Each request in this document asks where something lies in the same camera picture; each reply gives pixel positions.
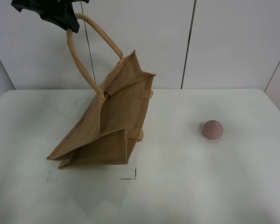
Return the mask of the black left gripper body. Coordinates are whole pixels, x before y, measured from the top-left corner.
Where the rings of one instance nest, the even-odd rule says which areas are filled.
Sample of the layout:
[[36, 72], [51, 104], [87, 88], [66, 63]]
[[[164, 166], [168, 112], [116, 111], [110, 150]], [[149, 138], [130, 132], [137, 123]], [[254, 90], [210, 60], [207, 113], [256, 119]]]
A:
[[70, 0], [12, 0], [11, 5], [19, 12], [26, 9], [38, 14], [58, 14], [67, 9], [72, 10]]

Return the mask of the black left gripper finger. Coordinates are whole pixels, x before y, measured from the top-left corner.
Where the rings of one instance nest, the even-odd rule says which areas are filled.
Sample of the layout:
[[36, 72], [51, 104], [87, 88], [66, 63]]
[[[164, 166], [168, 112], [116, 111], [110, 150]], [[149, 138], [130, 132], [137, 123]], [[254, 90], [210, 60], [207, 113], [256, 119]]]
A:
[[77, 33], [80, 28], [73, 7], [53, 8], [50, 11], [40, 14], [40, 18], [59, 26], [65, 31], [70, 29], [74, 33]]

